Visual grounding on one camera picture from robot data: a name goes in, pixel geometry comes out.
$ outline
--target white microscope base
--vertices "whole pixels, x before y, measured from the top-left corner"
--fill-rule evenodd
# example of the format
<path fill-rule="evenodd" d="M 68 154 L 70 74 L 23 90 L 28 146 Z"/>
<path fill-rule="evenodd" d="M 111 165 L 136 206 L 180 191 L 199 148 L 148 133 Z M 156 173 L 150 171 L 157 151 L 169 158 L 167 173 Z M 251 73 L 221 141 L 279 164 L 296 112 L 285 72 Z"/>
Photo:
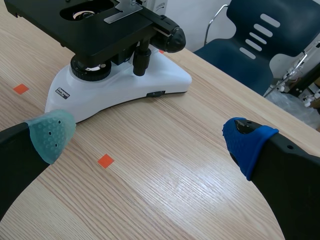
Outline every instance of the white microscope base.
<path fill-rule="evenodd" d="M 78 123 L 103 109 L 145 98 L 150 93 L 185 93 L 191 82 L 187 72 L 159 52 L 152 53 L 144 76 L 134 75 L 133 66 L 126 62 L 113 64 L 107 78 L 89 82 L 76 77 L 67 65 L 51 84 L 45 112 L 64 109 Z"/>

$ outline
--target blue chair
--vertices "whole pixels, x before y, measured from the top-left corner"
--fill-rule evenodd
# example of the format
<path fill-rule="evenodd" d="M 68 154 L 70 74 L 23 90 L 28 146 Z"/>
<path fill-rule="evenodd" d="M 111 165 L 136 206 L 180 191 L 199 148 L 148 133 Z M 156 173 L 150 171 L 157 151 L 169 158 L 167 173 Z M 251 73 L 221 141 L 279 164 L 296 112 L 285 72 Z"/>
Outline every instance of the blue chair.
<path fill-rule="evenodd" d="M 235 35 L 207 44 L 207 31 L 195 54 L 260 95 L 273 80 L 271 59 L 298 56 L 320 33 L 320 5 L 313 0 L 232 0 L 214 19 L 224 7 Z"/>

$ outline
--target microscope stage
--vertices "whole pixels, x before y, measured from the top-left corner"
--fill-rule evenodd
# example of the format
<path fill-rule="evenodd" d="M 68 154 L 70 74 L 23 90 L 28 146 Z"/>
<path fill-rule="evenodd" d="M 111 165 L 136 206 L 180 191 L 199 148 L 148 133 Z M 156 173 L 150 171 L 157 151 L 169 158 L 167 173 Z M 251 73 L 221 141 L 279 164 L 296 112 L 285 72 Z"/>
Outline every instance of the microscope stage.
<path fill-rule="evenodd" d="M 146 36 L 153 36 L 153 21 L 140 12 L 108 24 L 104 21 L 119 12 L 115 0 L 4 0 L 7 10 L 21 16 L 74 52 L 83 64 L 95 67 Z M 82 20 L 73 14 L 100 13 Z"/>

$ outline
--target wood grain surface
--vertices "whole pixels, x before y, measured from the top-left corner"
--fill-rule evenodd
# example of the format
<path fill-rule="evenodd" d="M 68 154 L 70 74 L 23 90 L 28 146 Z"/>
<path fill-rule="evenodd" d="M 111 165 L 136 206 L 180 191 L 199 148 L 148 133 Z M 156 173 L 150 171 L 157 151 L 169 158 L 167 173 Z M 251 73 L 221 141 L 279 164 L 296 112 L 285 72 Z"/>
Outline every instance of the wood grain surface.
<path fill-rule="evenodd" d="M 41 115 L 73 53 L 0 1 L 0 130 Z M 282 240 L 267 202 L 230 158 L 223 124 L 277 127 L 320 156 L 320 133 L 193 53 L 184 95 L 141 99 L 77 125 L 58 161 L 15 201 L 1 240 Z M 18 95 L 13 88 L 25 84 Z M 108 154 L 114 163 L 97 161 Z"/>

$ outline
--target blue silicone fingertip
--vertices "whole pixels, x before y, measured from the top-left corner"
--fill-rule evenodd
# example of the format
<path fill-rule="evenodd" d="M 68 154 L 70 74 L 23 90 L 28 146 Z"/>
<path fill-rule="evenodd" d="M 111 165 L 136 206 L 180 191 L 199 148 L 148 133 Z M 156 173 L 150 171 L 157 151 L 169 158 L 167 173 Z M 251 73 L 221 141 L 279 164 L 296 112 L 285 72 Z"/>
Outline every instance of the blue silicone fingertip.
<path fill-rule="evenodd" d="M 76 131 L 74 117 L 65 110 L 54 110 L 25 122 L 35 150 L 48 164 L 59 158 Z"/>
<path fill-rule="evenodd" d="M 279 133 L 279 130 L 264 125 L 251 133 L 243 134 L 237 130 L 236 120 L 245 118 L 234 117 L 228 120 L 222 132 L 228 151 L 235 157 L 241 172 L 250 181 L 261 149 L 268 139 Z"/>

